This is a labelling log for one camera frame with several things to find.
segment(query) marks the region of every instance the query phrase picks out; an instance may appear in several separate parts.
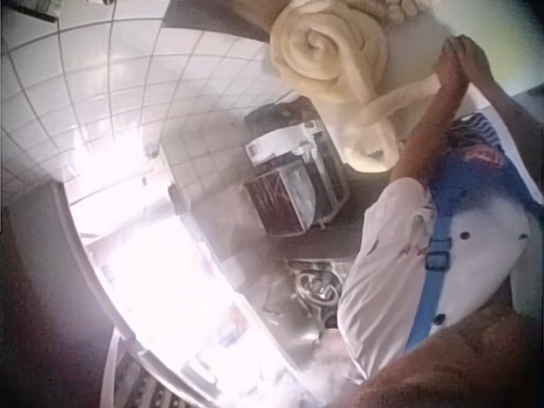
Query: tile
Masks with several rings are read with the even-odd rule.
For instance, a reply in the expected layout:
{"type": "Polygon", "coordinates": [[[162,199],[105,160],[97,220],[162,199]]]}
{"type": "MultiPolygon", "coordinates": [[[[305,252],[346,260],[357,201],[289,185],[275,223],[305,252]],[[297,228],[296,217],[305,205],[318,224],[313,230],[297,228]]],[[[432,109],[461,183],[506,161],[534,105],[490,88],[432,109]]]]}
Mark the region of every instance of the tile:
{"type": "Polygon", "coordinates": [[[263,67],[259,61],[249,61],[239,73],[242,79],[262,79],[265,77],[263,67]]]}
{"type": "Polygon", "coordinates": [[[36,162],[24,153],[11,160],[3,161],[2,166],[7,168],[13,175],[18,176],[26,169],[36,166],[36,162]]]}
{"type": "Polygon", "coordinates": [[[139,108],[142,105],[144,87],[129,88],[122,91],[112,92],[111,112],[113,115],[139,108]]]}
{"type": "Polygon", "coordinates": [[[110,90],[144,85],[149,58],[128,59],[110,64],[110,90]]]}
{"type": "Polygon", "coordinates": [[[215,163],[210,155],[199,157],[198,159],[193,160],[192,163],[196,174],[198,174],[199,177],[216,172],[215,163]]]}
{"type": "Polygon", "coordinates": [[[3,168],[2,170],[0,170],[0,172],[2,173],[2,184],[1,185],[4,185],[8,182],[10,182],[11,180],[14,179],[14,175],[6,168],[3,168]]]}
{"type": "Polygon", "coordinates": [[[195,169],[190,163],[182,163],[173,166],[172,175],[179,187],[185,187],[197,180],[195,169]]]}
{"type": "Polygon", "coordinates": [[[108,67],[101,65],[66,74],[68,89],[74,102],[108,92],[108,67]]]}
{"type": "Polygon", "coordinates": [[[144,146],[156,145],[161,138],[162,122],[148,123],[141,127],[144,146]]]}
{"type": "Polygon", "coordinates": [[[185,140],[185,149],[191,159],[196,159],[207,153],[206,144],[202,139],[185,140]]]}
{"type": "Polygon", "coordinates": [[[260,96],[266,94],[271,84],[267,81],[255,81],[253,85],[245,92],[246,95],[260,96]]]}
{"type": "Polygon", "coordinates": [[[182,75],[183,79],[206,79],[212,76],[220,57],[192,55],[182,75]]]}
{"type": "Polygon", "coordinates": [[[40,116],[70,104],[64,76],[56,76],[26,90],[34,111],[40,116]]]}
{"type": "Polygon", "coordinates": [[[224,92],[226,96],[243,95],[251,86],[252,81],[233,81],[227,90],[224,92]]]}
{"type": "Polygon", "coordinates": [[[115,20],[161,19],[170,0],[130,0],[117,2],[115,20]]]}
{"type": "Polygon", "coordinates": [[[253,101],[255,100],[254,96],[241,96],[238,98],[238,100],[233,104],[233,108],[248,108],[253,106],[253,101]]]}
{"type": "Polygon", "coordinates": [[[195,130],[200,129],[206,118],[206,113],[187,116],[184,124],[184,132],[194,132],[195,130]]]}
{"type": "MultiPolygon", "coordinates": [[[[204,142],[208,151],[210,152],[220,152],[228,148],[228,143],[226,138],[219,132],[217,129],[213,129],[213,133],[208,133],[204,136],[204,142]]],[[[215,156],[213,160],[216,161],[218,170],[221,171],[223,168],[220,166],[221,163],[218,163],[215,156]]]]}
{"type": "Polygon", "coordinates": [[[79,129],[72,129],[52,137],[54,143],[60,151],[75,149],[78,146],[83,146],[82,133],[79,129]]]}
{"type": "Polygon", "coordinates": [[[256,96],[253,103],[255,104],[255,106],[264,106],[264,105],[271,104],[275,102],[276,100],[277,98],[274,95],[265,94],[261,96],[256,96]]]}
{"type": "Polygon", "coordinates": [[[180,81],[174,99],[189,99],[200,96],[207,81],[205,79],[196,79],[193,81],[180,81]]]}
{"type": "Polygon", "coordinates": [[[79,174],[72,168],[63,167],[50,173],[51,177],[61,183],[67,183],[77,178],[79,174]]]}
{"type": "Polygon", "coordinates": [[[108,95],[100,95],[76,103],[76,113],[81,124],[89,123],[110,115],[108,95]]]}
{"type": "Polygon", "coordinates": [[[31,147],[26,151],[28,156],[34,159],[36,162],[43,162],[49,157],[58,155],[60,152],[51,140],[45,140],[44,142],[31,147]]]}
{"type": "Polygon", "coordinates": [[[232,109],[232,107],[235,105],[236,101],[239,98],[240,98],[239,96],[224,96],[219,101],[218,109],[221,109],[221,110],[232,109]]]}
{"type": "Polygon", "coordinates": [[[262,61],[270,55],[270,46],[263,44],[263,46],[253,55],[253,60],[262,61]]]}
{"type": "Polygon", "coordinates": [[[100,138],[111,138],[113,137],[111,119],[106,117],[105,119],[82,125],[80,134],[84,142],[89,142],[91,140],[100,138]]]}
{"type": "Polygon", "coordinates": [[[212,157],[218,172],[222,172],[235,165],[236,149],[217,151],[212,157]]]}
{"type": "Polygon", "coordinates": [[[11,56],[20,81],[26,88],[62,73],[57,36],[25,45],[11,56]]]}
{"type": "Polygon", "coordinates": [[[152,55],[160,27],[161,22],[154,20],[116,22],[111,33],[111,60],[152,55]]]}
{"type": "Polygon", "coordinates": [[[141,123],[162,122],[167,117],[169,104],[146,106],[142,109],[141,123]]]}
{"type": "Polygon", "coordinates": [[[201,95],[222,95],[229,85],[230,80],[228,79],[210,79],[202,90],[201,95]]]}
{"type": "Polygon", "coordinates": [[[17,178],[12,179],[10,182],[6,184],[2,184],[2,192],[9,191],[9,192],[19,192],[19,191],[25,191],[25,183],[18,180],[17,178]]]}
{"type": "Polygon", "coordinates": [[[113,116],[113,128],[115,133],[127,130],[130,128],[136,128],[139,122],[139,109],[129,110],[119,115],[113,116]]]}
{"type": "Polygon", "coordinates": [[[39,166],[34,166],[26,169],[19,175],[19,178],[26,183],[34,184],[36,182],[42,182],[48,178],[47,173],[39,166]]]}
{"type": "Polygon", "coordinates": [[[199,30],[161,28],[155,55],[191,54],[201,35],[202,31],[199,30]]]}
{"type": "Polygon", "coordinates": [[[43,126],[49,135],[54,136],[69,129],[77,128],[77,119],[71,106],[55,110],[47,115],[41,116],[43,126]]]}
{"type": "Polygon", "coordinates": [[[220,32],[204,31],[198,44],[196,44],[195,55],[217,55],[225,56],[232,44],[236,41],[236,37],[220,32]]]}
{"type": "Polygon", "coordinates": [[[223,180],[217,172],[209,173],[206,176],[200,177],[202,188],[207,193],[219,190],[223,186],[223,180]]]}
{"type": "Polygon", "coordinates": [[[92,171],[91,153],[83,146],[62,153],[62,158],[67,167],[77,170],[79,173],[92,171]]]}
{"type": "Polygon", "coordinates": [[[2,101],[2,127],[8,132],[35,119],[31,106],[22,93],[2,101]]]}
{"type": "Polygon", "coordinates": [[[242,69],[248,64],[245,59],[223,58],[213,73],[214,78],[236,78],[242,69]]]}
{"type": "Polygon", "coordinates": [[[14,141],[6,134],[2,134],[2,162],[13,159],[23,153],[23,150],[14,143],[14,141]]]}
{"type": "Polygon", "coordinates": [[[193,104],[191,114],[209,113],[216,109],[220,100],[220,96],[199,96],[193,104]]]}
{"type": "Polygon", "coordinates": [[[42,21],[9,8],[2,9],[2,37],[9,48],[19,47],[57,31],[55,24],[42,21]]]}
{"type": "Polygon", "coordinates": [[[91,3],[87,0],[63,2],[59,18],[60,29],[110,21],[112,14],[113,7],[105,7],[104,4],[91,3]]]}
{"type": "Polygon", "coordinates": [[[221,177],[221,182],[224,186],[239,184],[241,177],[240,174],[236,171],[236,167],[232,166],[224,170],[219,174],[221,177]]]}
{"type": "Polygon", "coordinates": [[[108,62],[111,24],[98,24],[60,34],[65,71],[81,70],[108,62]]]}
{"type": "Polygon", "coordinates": [[[228,116],[228,113],[226,112],[223,112],[221,110],[215,110],[213,112],[210,112],[208,115],[207,115],[207,118],[206,120],[204,121],[204,128],[210,128],[210,127],[213,127],[217,124],[220,124],[222,123],[222,120],[224,119],[225,116],[228,116]]]}
{"type": "Polygon", "coordinates": [[[181,133],[181,129],[183,128],[185,124],[186,117],[177,117],[175,119],[167,119],[164,121],[164,125],[162,127],[161,136],[167,137],[171,135],[175,135],[176,138],[181,133]]]}
{"type": "Polygon", "coordinates": [[[51,173],[66,166],[65,159],[62,155],[49,157],[47,160],[40,163],[40,168],[46,173],[51,173]]]}
{"type": "Polygon", "coordinates": [[[170,102],[177,82],[157,83],[145,87],[144,105],[157,105],[170,102]]]}
{"type": "Polygon", "coordinates": [[[103,137],[91,140],[87,143],[88,150],[94,160],[103,160],[109,158],[114,148],[112,137],[103,137]]]}
{"type": "Polygon", "coordinates": [[[154,56],[151,60],[148,83],[177,81],[187,65],[189,57],[186,55],[154,56]]]}
{"type": "Polygon", "coordinates": [[[257,51],[264,45],[263,42],[250,40],[249,38],[238,37],[227,56],[251,60],[257,51]]]}
{"type": "Polygon", "coordinates": [[[14,130],[11,137],[23,149],[29,149],[48,138],[38,121],[33,121],[23,127],[14,130]]]}
{"type": "Polygon", "coordinates": [[[204,196],[204,189],[199,181],[195,181],[194,183],[184,186],[181,189],[181,194],[184,195],[185,200],[189,203],[193,203],[204,196]]]}
{"type": "Polygon", "coordinates": [[[163,149],[170,167],[185,163],[189,160],[184,144],[181,142],[164,145],[163,149]]]}
{"type": "Polygon", "coordinates": [[[189,115],[193,109],[196,99],[175,100],[170,107],[168,117],[179,117],[189,115]]]}
{"type": "Polygon", "coordinates": [[[21,87],[17,76],[15,75],[14,67],[8,56],[2,57],[2,100],[11,98],[21,92],[21,87]]]}

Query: apron strap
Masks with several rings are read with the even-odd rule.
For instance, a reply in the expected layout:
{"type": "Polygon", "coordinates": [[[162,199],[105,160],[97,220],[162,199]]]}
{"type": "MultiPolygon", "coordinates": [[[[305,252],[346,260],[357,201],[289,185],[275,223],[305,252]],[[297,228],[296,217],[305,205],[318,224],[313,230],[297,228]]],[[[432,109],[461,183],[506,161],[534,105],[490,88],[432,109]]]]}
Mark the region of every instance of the apron strap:
{"type": "Polygon", "coordinates": [[[452,216],[440,217],[434,224],[434,233],[425,260],[425,269],[427,270],[425,283],[417,306],[416,318],[406,344],[406,352],[415,348],[431,332],[444,286],[445,274],[451,265],[451,220],[452,216]]]}

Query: coiled dough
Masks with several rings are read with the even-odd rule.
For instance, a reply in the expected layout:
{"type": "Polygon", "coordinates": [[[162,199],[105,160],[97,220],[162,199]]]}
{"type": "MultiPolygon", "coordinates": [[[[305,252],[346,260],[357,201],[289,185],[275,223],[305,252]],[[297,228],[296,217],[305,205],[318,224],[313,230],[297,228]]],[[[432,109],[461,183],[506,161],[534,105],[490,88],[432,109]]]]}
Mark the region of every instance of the coiled dough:
{"type": "Polygon", "coordinates": [[[388,57],[383,29],[338,0],[292,1],[272,26],[270,50],[282,77],[299,93],[329,104],[360,105],[345,123],[340,145],[344,161],[363,173],[387,171],[399,159],[388,116],[439,88],[432,75],[379,97],[376,85],[388,57]],[[381,157],[363,151],[364,138],[379,140],[381,157]]]}

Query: blue apron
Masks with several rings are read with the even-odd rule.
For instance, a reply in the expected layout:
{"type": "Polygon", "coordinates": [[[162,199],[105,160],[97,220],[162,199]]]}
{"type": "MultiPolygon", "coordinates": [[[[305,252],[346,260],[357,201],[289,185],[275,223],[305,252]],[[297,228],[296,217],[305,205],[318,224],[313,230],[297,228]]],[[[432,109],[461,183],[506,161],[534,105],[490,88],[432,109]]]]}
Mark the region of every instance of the blue apron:
{"type": "Polygon", "coordinates": [[[495,130],[484,115],[477,113],[457,120],[448,136],[451,149],[440,159],[429,184],[436,221],[425,262],[425,283],[406,352],[431,331],[445,274],[450,268],[451,220],[465,200],[500,191],[541,222],[542,206],[533,199],[518,170],[504,154],[495,130]]]}

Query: person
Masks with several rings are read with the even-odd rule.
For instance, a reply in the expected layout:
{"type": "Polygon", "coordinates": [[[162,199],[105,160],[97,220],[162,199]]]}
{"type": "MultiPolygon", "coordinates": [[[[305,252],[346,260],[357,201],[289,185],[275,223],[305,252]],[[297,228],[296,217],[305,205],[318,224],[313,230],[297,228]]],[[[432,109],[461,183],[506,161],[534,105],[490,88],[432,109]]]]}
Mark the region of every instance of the person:
{"type": "Polygon", "coordinates": [[[542,125],[494,80],[471,38],[446,40],[435,70],[441,88],[365,213],[338,306],[363,381],[482,308],[509,274],[541,269],[541,207],[489,121],[454,119],[471,82],[515,139],[541,138],[542,125]]]}
{"type": "Polygon", "coordinates": [[[533,408],[538,404],[536,327],[491,305],[384,367],[337,408],[533,408]]]}

